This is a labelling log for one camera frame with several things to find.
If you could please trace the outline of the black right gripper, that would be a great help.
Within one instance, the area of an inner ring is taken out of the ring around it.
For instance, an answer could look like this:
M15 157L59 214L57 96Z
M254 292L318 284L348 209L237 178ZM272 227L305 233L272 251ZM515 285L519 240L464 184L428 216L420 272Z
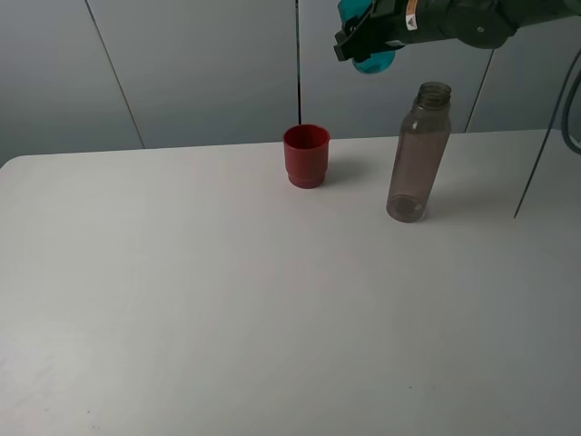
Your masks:
M341 29L335 34L335 55L340 62L363 62L373 50L399 50L406 32L404 1L367 1L361 9L340 8Z

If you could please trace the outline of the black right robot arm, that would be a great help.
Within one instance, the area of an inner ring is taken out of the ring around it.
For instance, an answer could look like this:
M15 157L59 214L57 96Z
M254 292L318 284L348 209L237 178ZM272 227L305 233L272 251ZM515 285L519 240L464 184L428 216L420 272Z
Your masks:
M497 49L522 27L575 15L578 1L373 1L341 26L334 50L341 61L359 62L405 45L450 39Z

